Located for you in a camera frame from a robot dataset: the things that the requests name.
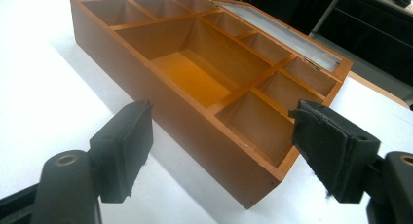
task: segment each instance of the compartment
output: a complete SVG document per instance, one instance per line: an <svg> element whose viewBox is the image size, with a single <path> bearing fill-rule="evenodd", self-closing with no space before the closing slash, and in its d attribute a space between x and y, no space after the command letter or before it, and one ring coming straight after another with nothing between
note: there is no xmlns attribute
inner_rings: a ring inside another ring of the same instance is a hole
<svg viewBox="0 0 413 224"><path fill-rule="evenodd" d="M204 107L270 67L200 19L159 22L118 33Z"/></svg>
<svg viewBox="0 0 413 224"><path fill-rule="evenodd" d="M133 0L157 18L179 17L189 14L172 0Z"/></svg>
<svg viewBox="0 0 413 224"><path fill-rule="evenodd" d="M84 5L109 26L150 19L127 0L93 1Z"/></svg>
<svg viewBox="0 0 413 224"><path fill-rule="evenodd" d="M291 52L258 33L240 40L273 63L278 63L291 55Z"/></svg>
<svg viewBox="0 0 413 224"><path fill-rule="evenodd" d="M297 108L297 102L300 99L318 103L323 101L322 98L306 90L281 72L277 72L257 88L285 110Z"/></svg>
<svg viewBox="0 0 413 224"><path fill-rule="evenodd" d="M224 12L206 15L204 16L204 19L228 32L232 36L238 36L252 30L249 26Z"/></svg>
<svg viewBox="0 0 413 224"><path fill-rule="evenodd" d="M308 62L299 58L293 60L283 69L324 96L327 96L337 83L333 78L316 70Z"/></svg>
<svg viewBox="0 0 413 224"><path fill-rule="evenodd" d="M193 12L207 12L212 11L215 8L212 7L206 0L176 0L187 8L191 9Z"/></svg>
<svg viewBox="0 0 413 224"><path fill-rule="evenodd" d="M293 124L254 93L227 106L216 117L250 147L278 167L291 148Z"/></svg>

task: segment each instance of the white surface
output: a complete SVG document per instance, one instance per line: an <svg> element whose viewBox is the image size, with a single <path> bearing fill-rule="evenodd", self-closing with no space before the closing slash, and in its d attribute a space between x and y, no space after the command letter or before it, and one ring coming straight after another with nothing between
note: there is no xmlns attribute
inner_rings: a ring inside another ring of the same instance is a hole
<svg viewBox="0 0 413 224"><path fill-rule="evenodd" d="M131 99L75 43L69 0L0 0L0 199L37 183L44 162L89 139ZM347 79L332 108L412 152L413 114ZM299 157L285 181L245 210L158 125L147 165L104 223L366 223L340 205Z"/></svg>

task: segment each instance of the wooden compartment tray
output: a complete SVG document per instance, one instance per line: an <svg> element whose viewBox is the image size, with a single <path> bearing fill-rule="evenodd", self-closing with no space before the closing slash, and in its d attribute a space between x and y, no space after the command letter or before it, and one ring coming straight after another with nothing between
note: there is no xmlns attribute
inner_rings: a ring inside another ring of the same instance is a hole
<svg viewBox="0 0 413 224"><path fill-rule="evenodd" d="M246 3L71 7L79 46L133 99L149 99L154 120L245 208L298 156L288 110L299 99L329 105L352 65Z"/></svg>

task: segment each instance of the white table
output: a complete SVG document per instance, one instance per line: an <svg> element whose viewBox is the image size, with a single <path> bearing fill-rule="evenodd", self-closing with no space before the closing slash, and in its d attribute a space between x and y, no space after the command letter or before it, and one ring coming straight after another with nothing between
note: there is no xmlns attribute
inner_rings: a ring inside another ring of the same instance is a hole
<svg viewBox="0 0 413 224"><path fill-rule="evenodd" d="M39 181L54 154L89 139L131 98L76 45L69 0L0 0L0 199ZM413 112L348 78L331 107L412 152ZM156 123L131 198L102 204L104 223L366 223L368 196L340 205L299 157L285 181L245 210Z"/></svg>

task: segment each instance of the wooden box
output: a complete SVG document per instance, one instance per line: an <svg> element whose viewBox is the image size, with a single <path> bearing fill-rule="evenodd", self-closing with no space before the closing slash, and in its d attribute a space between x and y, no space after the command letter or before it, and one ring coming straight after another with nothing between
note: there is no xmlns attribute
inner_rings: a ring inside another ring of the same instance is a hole
<svg viewBox="0 0 413 224"><path fill-rule="evenodd" d="M77 43L245 208L298 156L287 111L352 63L230 0L71 0Z"/></svg>

